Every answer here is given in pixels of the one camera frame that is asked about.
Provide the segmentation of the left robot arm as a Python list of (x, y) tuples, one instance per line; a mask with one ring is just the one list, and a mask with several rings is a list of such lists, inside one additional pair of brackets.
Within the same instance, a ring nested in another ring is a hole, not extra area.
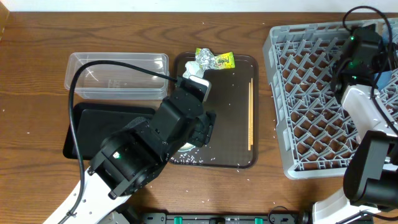
[(101, 143), (85, 179), (46, 223), (99, 223), (158, 177), (186, 144), (207, 145), (216, 119), (203, 108), (210, 89), (203, 78), (178, 77), (176, 89), (153, 117), (138, 117)]

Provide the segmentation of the blue plate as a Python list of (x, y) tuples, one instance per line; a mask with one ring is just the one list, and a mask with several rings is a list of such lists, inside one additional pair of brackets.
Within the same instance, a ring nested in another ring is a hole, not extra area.
[(383, 24), (382, 27), (379, 28), (377, 32), (382, 37), (382, 41), (383, 44), (385, 45), (386, 51), (388, 51), (388, 58), (389, 58), (387, 67), (384, 69), (381, 77), (377, 81), (378, 89), (382, 90), (390, 82), (393, 71), (397, 69), (397, 43), (393, 42), (392, 50), (391, 51), (388, 50), (387, 45), (389, 44), (389, 32), (386, 24)]

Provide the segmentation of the white tissue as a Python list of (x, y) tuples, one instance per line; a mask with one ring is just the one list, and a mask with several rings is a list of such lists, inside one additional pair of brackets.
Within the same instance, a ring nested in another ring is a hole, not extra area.
[(200, 68), (200, 65), (196, 61), (188, 61), (185, 64), (186, 71), (183, 73), (182, 77), (189, 78), (190, 76), (195, 76), (199, 78), (204, 77), (204, 70)]

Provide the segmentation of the foil and yellow snack wrapper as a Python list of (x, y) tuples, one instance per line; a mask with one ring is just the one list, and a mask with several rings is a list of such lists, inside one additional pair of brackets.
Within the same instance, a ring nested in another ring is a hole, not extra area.
[(197, 48), (195, 61), (202, 70), (224, 70), (235, 68), (234, 55), (232, 52), (214, 55), (210, 49)]

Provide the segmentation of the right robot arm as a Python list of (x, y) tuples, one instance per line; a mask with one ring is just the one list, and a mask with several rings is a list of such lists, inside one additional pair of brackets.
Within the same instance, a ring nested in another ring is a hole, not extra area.
[(333, 66), (331, 89), (351, 116), (360, 144), (343, 186), (316, 202), (305, 223), (366, 223), (397, 208), (397, 123), (383, 105), (378, 81), (397, 67), (391, 34), (381, 23), (350, 30)]

